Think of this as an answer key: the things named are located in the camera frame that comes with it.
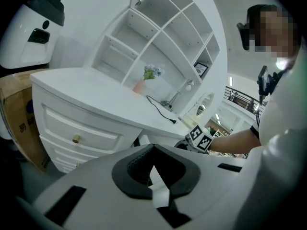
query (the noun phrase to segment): glass railing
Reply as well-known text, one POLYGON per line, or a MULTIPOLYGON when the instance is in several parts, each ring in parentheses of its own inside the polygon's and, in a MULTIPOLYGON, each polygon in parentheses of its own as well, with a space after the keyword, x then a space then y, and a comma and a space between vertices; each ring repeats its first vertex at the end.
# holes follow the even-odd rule
POLYGON ((257 111, 259 111, 259 115, 262 114, 263 106, 260 106, 259 101, 239 90, 226 86, 224 98, 241 106, 254 115, 256 115, 257 111))

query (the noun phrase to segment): small vase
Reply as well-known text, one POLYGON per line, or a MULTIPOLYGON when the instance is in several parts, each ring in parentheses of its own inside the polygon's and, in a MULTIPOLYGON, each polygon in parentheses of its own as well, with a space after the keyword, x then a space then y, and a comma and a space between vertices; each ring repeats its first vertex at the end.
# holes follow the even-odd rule
POLYGON ((145 80, 140 80, 138 83, 134 86, 133 91, 140 94, 143 92, 145 86, 145 80))

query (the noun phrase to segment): gold knob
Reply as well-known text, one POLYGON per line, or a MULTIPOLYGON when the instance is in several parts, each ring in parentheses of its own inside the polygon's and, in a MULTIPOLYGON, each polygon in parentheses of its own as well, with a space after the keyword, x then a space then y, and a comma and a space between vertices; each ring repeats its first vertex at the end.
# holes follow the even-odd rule
POLYGON ((80 136, 79 135, 75 135, 74 136, 74 138, 72 139, 72 141, 74 142, 74 143, 79 143, 79 140, 80 140, 80 136))

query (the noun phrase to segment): picture frame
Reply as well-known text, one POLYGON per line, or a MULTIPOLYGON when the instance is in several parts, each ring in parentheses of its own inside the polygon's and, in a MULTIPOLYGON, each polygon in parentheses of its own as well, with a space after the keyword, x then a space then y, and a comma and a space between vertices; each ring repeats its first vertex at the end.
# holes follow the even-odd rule
POLYGON ((208 66, 204 65, 203 63, 200 62, 196 62, 194 65, 198 75, 200 77, 202 77, 204 75, 204 73, 206 72, 206 70, 209 68, 208 66))

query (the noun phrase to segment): human arm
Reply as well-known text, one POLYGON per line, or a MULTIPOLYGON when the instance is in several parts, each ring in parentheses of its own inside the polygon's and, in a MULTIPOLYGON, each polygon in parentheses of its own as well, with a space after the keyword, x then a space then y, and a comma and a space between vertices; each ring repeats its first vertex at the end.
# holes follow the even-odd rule
POLYGON ((216 152, 243 154, 259 146, 261 144, 257 136, 247 129, 233 135, 214 138, 209 149, 216 152))

